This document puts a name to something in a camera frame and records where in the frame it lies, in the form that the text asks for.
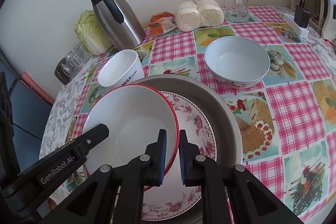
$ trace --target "red rim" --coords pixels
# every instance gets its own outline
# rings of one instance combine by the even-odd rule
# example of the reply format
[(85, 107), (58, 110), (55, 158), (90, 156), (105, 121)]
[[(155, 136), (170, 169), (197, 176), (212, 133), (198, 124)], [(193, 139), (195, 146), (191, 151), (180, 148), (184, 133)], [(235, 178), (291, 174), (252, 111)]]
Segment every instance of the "red rim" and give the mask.
[[(119, 86), (119, 87), (117, 87), (117, 88), (115, 88), (115, 89), (109, 90), (103, 97), (100, 98), (100, 100), (101, 100), (102, 98), (104, 98), (107, 94), (109, 94), (111, 91), (114, 91), (114, 90), (116, 90), (116, 89), (123, 88), (123, 87), (125, 87), (125, 86), (129, 86), (129, 85), (139, 85), (139, 86), (144, 86), (144, 87), (146, 87), (146, 88), (149, 88), (149, 89), (155, 91), (156, 93), (158, 93), (158, 94), (159, 94), (159, 95), (160, 95), (160, 96), (161, 96), (161, 97), (168, 103), (168, 105), (169, 105), (169, 107), (170, 107), (170, 109), (171, 109), (171, 111), (172, 111), (172, 113), (173, 113), (173, 115), (174, 115), (175, 124), (176, 124), (176, 141), (175, 141), (175, 147), (174, 147), (173, 156), (172, 156), (170, 162), (168, 163), (167, 168), (166, 168), (166, 169), (164, 170), (164, 172), (163, 172), (163, 176), (165, 176), (165, 175), (168, 173), (168, 171), (170, 170), (171, 166), (173, 165), (173, 162), (174, 162), (174, 160), (175, 160), (175, 158), (176, 158), (176, 155), (177, 155), (177, 149), (179, 148), (180, 130), (179, 130), (179, 122), (178, 122), (178, 120), (177, 120), (176, 113), (175, 113), (174, 108), (173, 108), (173, 106), (171, 105), (171, 103), (168, 101), (168, 99), (167, 99), (166, 97), (164, 97), (164, 95), (163, 95), (161, 92), (159, 92), (158, 90), (152, 88), (151, 86), (142, 85), (142, 84), (127, 84), (127, 85)], [(94, 103), (94, 105), (92, 106), (92, 108), (91, 108), (90, 111), (88, 112), (87, 117), (89, 116), (89, 114), (90, 114), (90, 112), (92, 111), (93, 107), (94, 107), (94, 106), (96, 105), (96, 103), (98, 103), (99, 101), (97, 101), (97, 102)], [(145, 187), (144, 191), (147, 191), (147, 190), (151, 189), (152, 187), (153, 187), (153, 186)]]

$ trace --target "cabbage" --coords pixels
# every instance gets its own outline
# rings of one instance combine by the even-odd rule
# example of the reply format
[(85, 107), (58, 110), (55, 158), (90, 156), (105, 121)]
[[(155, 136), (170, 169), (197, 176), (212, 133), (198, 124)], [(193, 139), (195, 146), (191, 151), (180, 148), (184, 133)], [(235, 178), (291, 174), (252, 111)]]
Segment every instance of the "cabbage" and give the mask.
[(81, 14), (75, 32), (85, 50), (94, 55), (107, 52), (113, 45), (99, 25), (93, 10), (87, 10)]

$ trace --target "pink tube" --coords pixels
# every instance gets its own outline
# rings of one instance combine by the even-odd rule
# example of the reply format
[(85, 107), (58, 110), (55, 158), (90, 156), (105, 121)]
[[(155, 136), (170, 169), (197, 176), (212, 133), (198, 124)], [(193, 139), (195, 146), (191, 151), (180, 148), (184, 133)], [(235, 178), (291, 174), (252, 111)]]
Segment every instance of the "pink tube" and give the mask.
[(41, 89), (40, 86), (36, 84), (36, 82), (26, 72), (21, 75), (21, 80), (23, 84), (25, 84), (31, 91), (33, 91), (47, 103), (51, 105), (54, 104), (55, 100), (51, 98), (43, 89)]

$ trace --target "black charger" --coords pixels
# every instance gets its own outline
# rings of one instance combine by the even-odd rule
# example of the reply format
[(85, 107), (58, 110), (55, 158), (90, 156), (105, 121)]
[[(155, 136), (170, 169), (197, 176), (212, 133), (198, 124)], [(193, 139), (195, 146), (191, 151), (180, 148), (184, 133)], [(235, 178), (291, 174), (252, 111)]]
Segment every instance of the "black charger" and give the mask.
[(296, 5), (294, 22), (302, 28), (307, 28), (309, 18), (310, 18), (310, 12), (305, 8), (305, 5), (304, 4), (302, 6)]

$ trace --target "glass mug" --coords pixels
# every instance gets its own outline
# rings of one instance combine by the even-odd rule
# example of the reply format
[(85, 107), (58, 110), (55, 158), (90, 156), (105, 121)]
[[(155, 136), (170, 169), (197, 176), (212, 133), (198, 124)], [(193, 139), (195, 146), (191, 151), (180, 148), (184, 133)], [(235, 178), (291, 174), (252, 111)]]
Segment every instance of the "glass mug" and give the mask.
[(233, 22), (247, 22), (249, 16), (249, 0), (224, 0), (226, 18)]

